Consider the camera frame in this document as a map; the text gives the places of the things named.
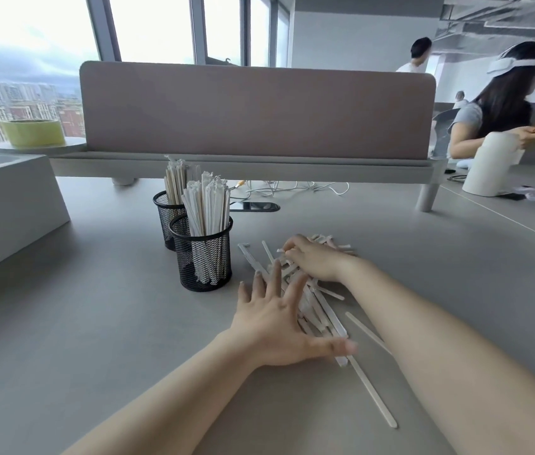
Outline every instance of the white thermos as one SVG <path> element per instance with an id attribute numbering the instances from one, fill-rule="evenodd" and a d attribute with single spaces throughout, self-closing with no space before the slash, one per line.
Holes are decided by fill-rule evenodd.
<path id="1" fill-rule="evenodd" d="M 519 140 L 509 132 L 491 132 L 478 148 L 463 191 L 481 197 L 497 196 L 509 167 L 518 157 Z"/>

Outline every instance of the smartphone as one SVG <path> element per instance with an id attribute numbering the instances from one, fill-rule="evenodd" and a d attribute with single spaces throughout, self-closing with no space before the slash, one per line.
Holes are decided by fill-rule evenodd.
<path id="1" fill-rule="evenodd" d="M 280 210 L 280 206 L 276 203 L 239 201 L 230 204 L 230 212 L 276 212 L 277 210 Z"/>

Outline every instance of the gray table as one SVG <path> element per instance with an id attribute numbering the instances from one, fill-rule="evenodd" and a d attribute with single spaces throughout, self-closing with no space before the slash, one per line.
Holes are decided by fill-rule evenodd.
<path id="1" fill-rule="evenodd" d="M 237 281 L 252 277 L 233 248 L 225 288 L 179 285 L 151 201 L 161 181 L 58 180 L 72 223 L 0 264 L 0 454 L 64 450 L 226 328 Z M 443 189 L 434 213 L 415 212 L 418 190 L 282 194 L 278 213 L 234 215 L 232 243 L 265 261 L 261 239 L 332 234 L 535 372 L 535 233 Z M 350 299 L 333 305 L 368 322 Z M 309 361 L 253 374 L 197 453 L 452 454 L 393 359 L 341 320 L 400 429 L 351 367 Z"/>
<path id="2" fill-rule="evenodd" d="M 460 169 L 457 174 L 466 172 L 466 170 Z M 512 166 L 506 179 L 506 185 L 508 187 L 520 187 L 522 185 L 535 187 L 535 166 Z M 497 197 L 479 197 L 461 190 L 462 186 L 463 184 L 461 183 L 446 180 L 442 183 L 442 187 L 445 189 L 535 231 L 535 201 L 527 201 L 526 199 L 512 201 Z"/>

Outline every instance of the vr headset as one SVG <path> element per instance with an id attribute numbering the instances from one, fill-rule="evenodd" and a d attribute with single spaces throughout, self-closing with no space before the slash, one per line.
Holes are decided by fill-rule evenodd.
<path id="1" fill-rule="evenodd" d="M 504 73 L 509 72 L 514 67 L 531 67 L 535 66 L 535 59 L 514 59 L 514 58 L 506 58 L 504 57 L 508 51 L 512 48 L 508 48 L 504 52 L 502 52 L 497 60 L 491 62 L 491 65 L 489 66 L 488 70 L 486 71 L 486 74 L 490 77 L 495 77 L 499 75 L 503 75 Z"/>

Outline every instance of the person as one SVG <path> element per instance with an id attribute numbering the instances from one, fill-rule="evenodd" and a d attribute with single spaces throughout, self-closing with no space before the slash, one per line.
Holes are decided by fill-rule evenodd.
<path id="1" fill-rule="evenodd" d="M 508 49 L 488 73 L 493 76 L 490 83 L 460 108 L 449 128 L 451 158 L 473 158 L 493 131 L 516 134 L 522 149 L 535 144 L 535 106 L 526 101 L 535 90 L 535 41 Z"/>
<path id="2" fill-rule="evenodd" d="M 469 102 L 465 98 L 465 92 L 457 91 L 457 94 L 455 94 L 455 104 L 453 105 L 453 108 L 461 108 L 461 107 L 466 106 L 468 104 L 469 104 Z"/>
<path id="3" fill-rule="evenodd" d="M 421 73 L 419 68 L 428 60 L 432 52 L 432 41 L 428 37 L 419 38 L 411 46 L 411 61 L 396 71 Z"/>
<path id="4" fill-rule="evenodd" d="M 353 354 L 346 338 L 299 329 L 306 274 L 351 291 L 457 453 L 535 454 L 535 376 L 369 261 L 301 235 L 284 250 L 305 272 L 284 295 L 278 261 L 267 287 L 260 274 L 250 296 L 240 283 L 229 329 L 63 455 L 189 455 L 256 368 Z"/>

